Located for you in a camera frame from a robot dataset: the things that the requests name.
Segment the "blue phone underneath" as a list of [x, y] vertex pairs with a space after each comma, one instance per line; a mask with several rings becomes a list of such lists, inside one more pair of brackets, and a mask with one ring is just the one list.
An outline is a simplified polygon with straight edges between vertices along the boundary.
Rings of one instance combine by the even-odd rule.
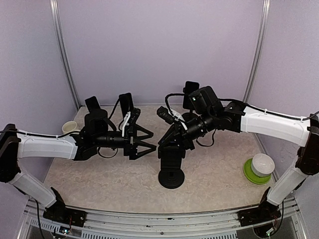
[[182, 159], [185, 158], [184, 149], [164, 149], [159, 152], [160, 169], [164, 171], [176, 171], [181, 169]]

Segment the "black pole stand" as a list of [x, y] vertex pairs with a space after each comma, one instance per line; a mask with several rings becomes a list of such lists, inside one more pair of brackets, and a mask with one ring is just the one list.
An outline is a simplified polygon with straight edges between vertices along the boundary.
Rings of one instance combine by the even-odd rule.
[[160, 170], [158, 174], [159, 183], [167, 189], [176, 189], [184, 183], [185, 174], [180, 170], [164, 171]]
[[197, 115], [193, 113], [194, 107], [187, 96], [187, 94], [184, 93], [183, 97], [183, 103], [182, 103], [183, 109], [187, 110], [187, 112], [182, 114], [182, 117], [184, 118], [185, 121], [190, 121], [192, 119], [195, 119]]

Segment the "clear phone case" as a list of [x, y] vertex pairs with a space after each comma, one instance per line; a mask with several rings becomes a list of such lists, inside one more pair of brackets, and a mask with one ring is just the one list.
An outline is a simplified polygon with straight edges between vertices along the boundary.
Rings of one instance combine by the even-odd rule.
[[123, 115], [123, 118], [125, 118], [127, 113], [131, 112], [132, 108], [134, 107], [132, 94], [131, 93], [120, 94], [119, 100], [120, 100], [122, 115]]

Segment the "black phone silver case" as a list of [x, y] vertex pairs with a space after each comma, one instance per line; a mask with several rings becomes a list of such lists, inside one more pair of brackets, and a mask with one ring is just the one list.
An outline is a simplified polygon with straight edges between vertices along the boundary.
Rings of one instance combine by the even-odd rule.
[[92, 96], [90, 98], [87, 98], [85, 100], [85, 105], [86, 105], [89, 112], [91, 112], [93, 110], [99, 110], [101, 108], [96, 96]]

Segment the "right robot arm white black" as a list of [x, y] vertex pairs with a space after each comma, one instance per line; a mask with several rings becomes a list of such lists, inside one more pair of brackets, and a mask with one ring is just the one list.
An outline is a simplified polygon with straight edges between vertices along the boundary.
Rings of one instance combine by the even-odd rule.
[[190, 113], [181, 115], [169, 106], [157, 110], [157, 115], [170, 125], [158, 148], [158, 179], [163, 187], [175, 189], [182, 185], [181, 161], [186, 151], [194, 149], [194, 140], [217, 130], [263, 134], [299, 146], [295, 164], [265, 191], [256, 208], [255, 217], [260, 221], [267, 220], [307, 177], [318, 173], [319, 119], [316, 114], [309, 117], [282, 115], [232, 99], [224, 106], [210, 86], [183, 95], [189, 100]]

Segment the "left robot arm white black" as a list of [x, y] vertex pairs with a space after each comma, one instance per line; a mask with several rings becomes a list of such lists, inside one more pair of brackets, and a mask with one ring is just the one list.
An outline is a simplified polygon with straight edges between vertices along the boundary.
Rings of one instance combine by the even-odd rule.
[[0, 181], [10, 183], [34, 198], [57, 220], [66, 221], [70, 211], [57, 190], [47, 188], [27, 173], [18, 165], [18, 160], [53, 157], [85, 161], [98, 154], [100, 148], [121, 148], [125, 156], [136, 160], [156, 150], [155, 145], [145, 142], [154, 134], [136, 124], [139, 115], [137, 108], [128, 112], [123, 129], [119, 131], [108, 118], [106, 110], [90, 110], [84, 117], [84, 127], [80, 132], [64, 135], [18, 131], [14, 124], [8, 124], [0, 132]]

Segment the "cream ceramic mug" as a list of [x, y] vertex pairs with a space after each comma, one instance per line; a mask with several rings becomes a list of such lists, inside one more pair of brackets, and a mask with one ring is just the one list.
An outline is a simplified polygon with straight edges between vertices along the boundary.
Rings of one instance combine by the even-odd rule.
[[79, 131], [79, 126], [76, 121], [68, 121], [62, 126], [63, 134], [72, 132], [72, 131]]

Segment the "green plate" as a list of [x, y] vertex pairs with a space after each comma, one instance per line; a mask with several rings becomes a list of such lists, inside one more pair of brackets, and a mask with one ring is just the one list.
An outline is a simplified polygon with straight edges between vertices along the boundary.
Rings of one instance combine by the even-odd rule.
[[252, 170], [252, 158], [248, 159], [244, 165], [243, 165], [243, 172], [246, 178], [257, 185], [264, 185], [268, 183], [271, 179], [271, 175], [267, 175], [265, 177], [260, 177], [257, 174], [255, 174]]

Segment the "white bowl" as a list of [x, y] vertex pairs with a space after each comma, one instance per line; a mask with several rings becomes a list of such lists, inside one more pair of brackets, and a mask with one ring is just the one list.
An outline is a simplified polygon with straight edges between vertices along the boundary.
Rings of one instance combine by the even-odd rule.
[[252, 158], [251, 169], [257, 176], [266, 177], [275, 170], [275, 163], [268, 155], [258, 153]]

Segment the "front aluminium rail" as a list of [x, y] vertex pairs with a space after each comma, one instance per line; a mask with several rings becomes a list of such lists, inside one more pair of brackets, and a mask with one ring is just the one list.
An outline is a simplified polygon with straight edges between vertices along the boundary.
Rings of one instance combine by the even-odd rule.
[[22, 215], [18, 239], [255, 239], [260, 227], [280, 224], [272, 239], [307, 239], [301, 212], [294, 198], [285, 200], [284, 217], [242, 226], [242, 208], [200, 213], [139, 214], [85, 209], [82, 227], [42, 217], [43, 207], [29, 200]]

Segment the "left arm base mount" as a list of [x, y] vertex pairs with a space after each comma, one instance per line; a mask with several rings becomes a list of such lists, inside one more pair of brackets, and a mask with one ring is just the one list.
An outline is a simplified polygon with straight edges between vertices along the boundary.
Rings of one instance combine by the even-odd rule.
[[72, 208], [46, 209], [43, 217], [69, 226], [84, 227], [87, 213]]

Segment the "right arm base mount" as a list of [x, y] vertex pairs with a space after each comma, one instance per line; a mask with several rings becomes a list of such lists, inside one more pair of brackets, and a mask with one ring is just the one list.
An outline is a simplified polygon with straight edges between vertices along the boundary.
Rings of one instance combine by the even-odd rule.
[[267, 221], [274, 220], [281, 217], [279, 209], [274, 211], [261, 208], [252, 208], [246, 210], [240, 210], [238, 213], [240, 225], [242, 227], [259, 224]]

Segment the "left aluminium frame post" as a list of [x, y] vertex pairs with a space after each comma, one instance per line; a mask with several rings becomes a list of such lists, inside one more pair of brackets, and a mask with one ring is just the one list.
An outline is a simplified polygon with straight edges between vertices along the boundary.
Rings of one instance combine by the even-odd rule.
[[70, 63], [67, 56], [67, 50], [66, 50], [66, 46], [65, 46], [64, 38], [63, 38], [62, 24], [61, 24], [61, 20], [59, 16], [58, 1], [50, 0], [49, 2], [50, 2], [52, 19], [53, 19], [53, 25], [54, 25], [55, 34], [56, 34], [57, 43], [58, 43], [58, 49], [60, 52], [67, 84], [71, 93], [74, 106], [77, 110], [79, 110], [82, 105], [79, 100], [78, 92], [76, 90], [76, 86], [71, 73]]

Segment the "aluminium frame post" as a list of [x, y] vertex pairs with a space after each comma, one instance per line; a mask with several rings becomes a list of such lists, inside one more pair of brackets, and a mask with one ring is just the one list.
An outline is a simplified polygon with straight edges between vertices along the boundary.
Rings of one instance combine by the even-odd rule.
[[71, 93], [74, 106], [77, 110], [79, 110], [82, 105], [79, 100], [78, 92], [76, 90], [76, 86], [71, 73], [70, 63], [67, 56], [67, 50], [66, 50], [66, 46], [65, 46], [64, 38], [63, 38], [62, 24], [61, 24], [61, 20], [59, 16], [58, 1], [50, 0], [49, 2], [50, 2], [52, 19], [53, 19], [53, 25], [54, 25], [55, 34], [56, 34], [57, 43], [58, 43], [58, 49], [60, 52], [67, 84]]
[[252, 66], [251, 66], [250, 73], [249, 73], [248, 83], [246, 85], [246, 90], [245, 90], [244, 97], [243, 97], [243, 101], [246, 103], [249, 102], [250, 96], [251, 96], [252, 91], [253, 91], [253, 85], [254, 85], [254, 82], [256, 80], [256, 75], [257, 75], [258, 66], [259, 66], [259, 62], [261, 59], [261, 55], [262, 55], [263, 44], [264, 44], [264, 39], [265, 39], [265, 34], [266, 34], [266, 29], [267, 29], [270, 6], [271, 6], [270, 0], [263, 1], [257, 43], [256, 43], [256, 47], [255, 47]]

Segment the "right aluminium frame post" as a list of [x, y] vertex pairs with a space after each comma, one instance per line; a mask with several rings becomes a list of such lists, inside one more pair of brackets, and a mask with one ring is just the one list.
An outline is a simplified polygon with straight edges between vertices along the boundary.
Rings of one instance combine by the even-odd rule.
[[249, 102], [250, 96], [251, 96], [252, 91], [253, 91], [253, 85], [254, 85], [254, 82], [256, 80], [256, 75], [257, 75], [258, 66], [259, 66], [259, 62], [261, 59], [261, 55], [262, 55], [263, 44], [264, 44], [264, 39], [265, 39], [265, 34], [266, 34], [266, 29], [267, 29], [270, 6], [271, 6], [270, 0], [263, 1], [257, 43], [256, 43], [256, 47], [255, 47], [252, 66], [251, 66], [250, 73], [249, 73], [248, 83], [246, 85], [246, 90], [245, 90], [244, 97], [243, 97], [243, 101], [246, 103]]

